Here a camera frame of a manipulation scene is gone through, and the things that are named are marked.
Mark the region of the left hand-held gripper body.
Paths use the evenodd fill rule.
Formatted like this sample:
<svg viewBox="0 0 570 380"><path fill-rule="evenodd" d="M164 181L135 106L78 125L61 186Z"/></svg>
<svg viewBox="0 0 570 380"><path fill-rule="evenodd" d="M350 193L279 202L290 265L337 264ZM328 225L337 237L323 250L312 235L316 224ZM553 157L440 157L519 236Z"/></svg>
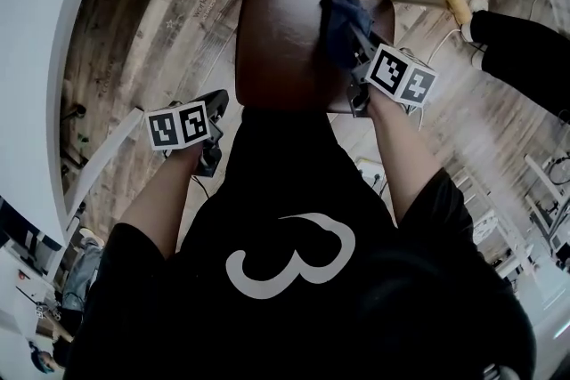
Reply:
<svg viewBox="0 0 570 380"><path fill-rule="evenodd" d="M166 157L173 150L202 145L195 174L211 178L222 158L219 141L224 136L217 125L229 103L225 89L206 93L188 103L171 102L167 107L145 114L151 148Z"/></svg>

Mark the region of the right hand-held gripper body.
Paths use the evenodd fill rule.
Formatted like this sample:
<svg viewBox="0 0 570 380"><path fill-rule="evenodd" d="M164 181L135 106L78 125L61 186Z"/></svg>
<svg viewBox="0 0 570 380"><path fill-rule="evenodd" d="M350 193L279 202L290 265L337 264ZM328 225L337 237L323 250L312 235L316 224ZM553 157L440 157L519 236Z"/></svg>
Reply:
<svg viewBox="0 0 570 380"><path fill-rule="evenodd" d="M348 102L354 117L365 117L375 87L390 100L411 109L423 109L438 74L412 53L387 44L363 51L350 70Z"/></svg>

